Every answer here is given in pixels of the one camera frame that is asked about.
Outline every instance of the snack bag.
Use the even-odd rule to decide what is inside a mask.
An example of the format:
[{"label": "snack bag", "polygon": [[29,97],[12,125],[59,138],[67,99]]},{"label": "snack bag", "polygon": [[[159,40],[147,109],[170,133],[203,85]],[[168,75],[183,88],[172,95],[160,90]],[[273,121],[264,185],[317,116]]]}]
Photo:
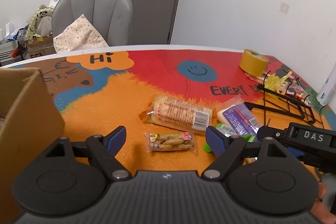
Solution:
[{"label": "snack bag", "polygon": [[189,132],[149,134],[145,133],[147,152],[190,149],[197,152],[195,136]]},{"label": "snack bag", "polygon": [[232,127],[227,126],[226,124],[219,123],[215,126],[215,128],[223,133],[224,136],[230,137],[232,135],[237,135],[237,133],[232,129]]},{"label": "snack bag", "polygon": [[256,136],[261,127],[240,96],[216,106],[213,113],[218,122],[232,127],[238,135]]},{"label": "snack bag", "polygon": [[211,117],[212,110],[209,108],[164,95],[156,95],[139,115],[144,122],[203,135],[212,125]]}]

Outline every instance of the packaged snack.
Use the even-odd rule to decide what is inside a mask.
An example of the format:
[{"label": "packaged snack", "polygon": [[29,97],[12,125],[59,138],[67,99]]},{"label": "packaged snack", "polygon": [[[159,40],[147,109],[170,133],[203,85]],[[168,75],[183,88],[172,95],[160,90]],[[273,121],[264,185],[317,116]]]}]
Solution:
[{"label": "packaged snack", "polygon": [[265,81],[265,88],[278,92],[281,87],[281,85],[287,80],[289,76],[292,75],[292,72],[290,71],[287,75],[283,77],[279,77],[276,74],[269,75]]},{"label": "packaged snack", "polygon": [[223,133],[224,136],[226,136],[226,137],[230,137],[230,136],[232,136],[232,135],[237,134],[237,133],[232,129],[232,127],[229,127],[229,126],[227,126],[226,124],[223,124],[223,123],[219,123],[219,124],[217,124],[217,125],[215,126],[215,128],[216,128],[219,132]]},{"label": "packaged snack", "polygon": [[205,134],[212,125],[212,110],[172,97],[156,95],[139,115],[144,122],[196,134]]},{"label": "packaged snack", "polygon": [[[255,81],[259,84],[263,84],[264,78],[266,77],[265,72],[262,77],[254,77],[252,75],[249,75],[248,73],[245,73],[245,74],[250,80]],[[305,91],[305,89],[299,85],[299,82],[300,82],[300,78],[298,77],[295,78],[293,75],[290,75],[288,80],[286,80],[280,85],[279,93],[282,95],[286,94],[286,95],[294,96],[295,98],[304,102],[307,106],[311,106],[309,98],[306,98],[308,94]]]},{"label": "packaged snack", "polygon": [[197,152],[195,136],[189,132],[149,134],[145,133],[147,152],[190,149]]},{"label": "packaged snack", "polygon": [[210,153],[212,151],[211,147],[205,142],[203,146],[203,151]]},{"label": "packaged snack", "polygon": [[216,106],[215,113],[218,122],[232,127],[238,135],[256,136],[261,127],[239,96]]},{"label": "packaged snack", "polygon": [[242,135],[241,137],[247,140],[248,143],[253,143],[256,140],[256,137],[253,135]]},{"label": "packaged snack", "polygon": [[257,158],[245,158],[245,164],[252,164],[257,160]]}]

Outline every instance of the painted table surface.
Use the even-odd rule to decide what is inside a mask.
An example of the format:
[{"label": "painted table surface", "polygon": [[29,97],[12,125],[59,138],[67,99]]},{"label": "painted table surface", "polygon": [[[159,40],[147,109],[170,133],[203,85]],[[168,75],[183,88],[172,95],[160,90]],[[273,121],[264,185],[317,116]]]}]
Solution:
[{"label": "painted table surface", "polygon": [[[191,151],[147,152],[145,132],[176,131],[145,124],[139,119],[151,95],[174,96],[209,108],[236,95],[245,101],[262,102],[263,94],[256,88],[257,84],[239,68],[241,52],[212,51],[205,47],[202,49],[207,50],[122,49],[111,47],[80,55],[73,52],[72,56],[53,55],[12,67],[42,70],[50,96],[65,120],[64,134],[72,141],[83,141],[94,134],[106,135],[124,125],[127,140],[116,158],[132,174],[136,170],[197,170],[201,173],[215,159],[212,153],[202,150],[204,136],[196,137],[197,155]],[[271,73],[282,76],[289,70],[276,58],[267,58]],[[302,83],[312,95],[312,107],[319,118],[320,105],[314,100],[316,92],[304,80]],[[252,112],[263,124],[263,111]],[[304,123],[274,113],[267,113],[266,119],[269,118],[270,126],[280,129],[287,128],[290,122]],[[329,107],[323,109],[325,128],[336,130],[335,118]]]}]

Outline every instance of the gray chair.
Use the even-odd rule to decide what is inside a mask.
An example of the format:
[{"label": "gray chair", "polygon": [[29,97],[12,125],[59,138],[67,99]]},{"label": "gray chair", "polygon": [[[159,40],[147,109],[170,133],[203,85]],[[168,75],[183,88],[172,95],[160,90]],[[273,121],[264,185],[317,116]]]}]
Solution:
[{"label": "gray chair", "polygon": [[57,36],[82,14],[109,46],[128,45],[132,21],[131,0],[59,0],[52,14],[52,33]]}]

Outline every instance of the barcode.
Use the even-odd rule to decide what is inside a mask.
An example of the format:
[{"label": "barcode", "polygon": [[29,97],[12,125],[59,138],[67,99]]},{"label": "barcode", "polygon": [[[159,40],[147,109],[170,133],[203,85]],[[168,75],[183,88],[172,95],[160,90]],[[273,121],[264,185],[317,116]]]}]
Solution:
[{"label": "barcode", "polygon": [[258,124],[256,118],[252,118],[249,120],[249,122],[251,123],[251,125],[256,128],[257,130],[260,128],[260,124]]},{"label": "barcode", "polygon": [[205,112],[195,111],[193,129],[205,131],[209,124],[209,115]]},{"label": "barcode", "polygon": [[227,125],[223,124],[221,126],[221,128],[223,128],[224,130],[228,131],[229,133],[233,134],[234,130],[231,127],[228,127]]}]

